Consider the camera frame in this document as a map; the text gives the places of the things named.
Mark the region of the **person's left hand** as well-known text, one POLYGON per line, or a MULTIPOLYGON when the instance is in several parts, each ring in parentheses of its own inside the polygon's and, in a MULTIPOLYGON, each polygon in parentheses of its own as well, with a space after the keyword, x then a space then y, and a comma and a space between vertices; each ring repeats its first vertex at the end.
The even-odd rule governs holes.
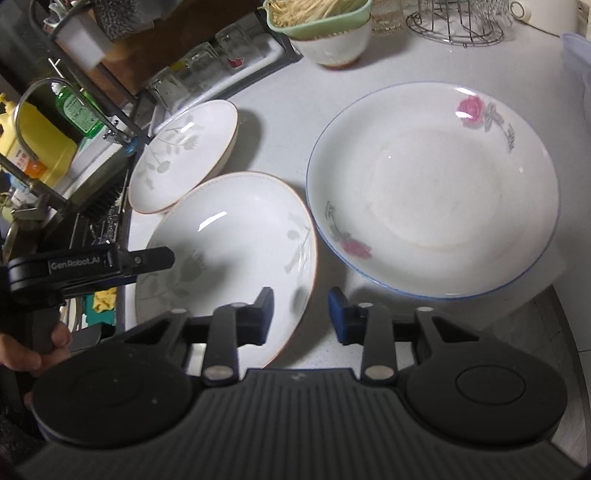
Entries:
POLYGON ((1 319, 1 404, 22 409, 34 380, 69 357, 72 335, 59 320, 1 319))

